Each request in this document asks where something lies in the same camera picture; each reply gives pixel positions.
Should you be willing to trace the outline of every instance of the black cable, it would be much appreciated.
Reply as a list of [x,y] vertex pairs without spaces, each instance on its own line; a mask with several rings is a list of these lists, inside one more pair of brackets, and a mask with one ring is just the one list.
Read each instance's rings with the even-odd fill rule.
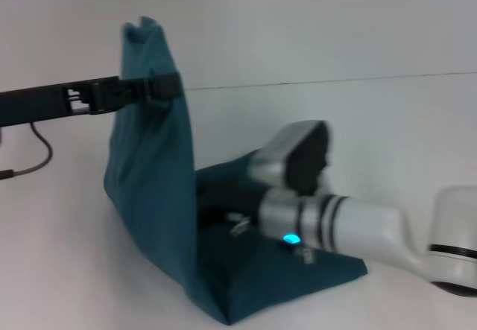
[[31,128],[31,131],[33,131],[33,134],[35,134],[35,136],[38,139],[40,139],[40,141],[48,149],[48,155],[47,155],[46,159],[44,159],[40,164],[38,164],[38,165],[36,165],[32,168],[26,168],[25,170],[20,170],[20,171],[3,170],[3,171],[0,171],[0,180],[10,179],[11,177],[26,175],[26,174],[30,174],[32,172],[38,171],[39,169],[41,169],[45,165],[47,165],[51,161],[51,159],[53,158],[53,148],[51,147],[50,143],[38,132],[37,127],[35,127],[34,123],[30,123],[30,128]]

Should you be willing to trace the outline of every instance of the black stripe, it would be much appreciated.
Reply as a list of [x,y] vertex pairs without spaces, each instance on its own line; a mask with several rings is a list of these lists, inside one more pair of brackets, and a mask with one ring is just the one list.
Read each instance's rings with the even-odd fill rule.
[[443,246],[442,244],[431,244],[429,246],[431,252],[442,252],[449,254],[456,254],[457,256],[463,256],[468,258],[477,259],[477,251],[468,250],[467,248],[460,248],[454,246]]
[[297,207],[297,219],[295,221],[295,234],[300,237],[300,239],[302,239],[301,237],[301,216],[303,214],[303,210],[305,209],[305,200],[300,197],[298,199],[298,207]]
[[329,222],[329,247],[331,248],[332,252],[336,253],[335,247],[335,219],[336,215],[338,214],[338,210],[340,209],[340,205],[346,200],[348,197],[341,197],[338,202],[335,204],[333,208],[333,213],[331,215],[331,221]]
[[320,215],[318,216],[318,226],[317,226],[317,238],[318,238],[318,245],[320,246],[320,248],[324,248],[323,246],[323,215],[325,214],[325,211],[326,211],[326,207],[328,207],[329,205],[329,202],[332,200],[332,198],[334,197],[335,195],[334,194],[328,194],[326,196],[324,196],[322,199],[321,199],[321,202],[320,202]]

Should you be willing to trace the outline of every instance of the white wall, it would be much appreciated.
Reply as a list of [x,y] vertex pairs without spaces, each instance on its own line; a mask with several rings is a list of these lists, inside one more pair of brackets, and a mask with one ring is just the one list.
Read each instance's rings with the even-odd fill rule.
[[[198,166],[283,125],[332,125],[336,191],[409,214],[424,250],[438,189],[477,184],[476,0],[0,0],[0,89],[119,72],[119,26],[164,24],[188,92]],[[293,83],[281,86],[239,85]],[[2,329],[219,329],[129,242],[102,189],[112,115],[45,121],[47,168],[0,182]],[[4,130],[0,169],[44,157]],[[473,329],[476,303],[370,264],[350,283],[238,329]]]

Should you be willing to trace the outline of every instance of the black mounting arm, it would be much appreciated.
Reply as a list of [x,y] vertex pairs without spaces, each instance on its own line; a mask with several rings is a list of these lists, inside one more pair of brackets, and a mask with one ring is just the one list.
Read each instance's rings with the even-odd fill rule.
[[[0,93],[0,127],[83,114],[115,112],[122,107],[152,100],[170,100],[181,94],[179,73],[151,78],[119,77],[39,86]],[[74,109],[72,103],[87,104]]]

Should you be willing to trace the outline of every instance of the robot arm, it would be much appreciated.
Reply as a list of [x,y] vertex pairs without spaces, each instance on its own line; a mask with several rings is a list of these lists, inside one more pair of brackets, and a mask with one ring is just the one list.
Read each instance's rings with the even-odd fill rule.
[[399,267],[450,293],[477,296],[477,188],[440,193],[429,251],[419,254],[400,209],[330,194],[315,182],[326,164],[328,139],[322,121],[299,122],[254,156],[249,175],[273,187],[256,209],[259,232]]

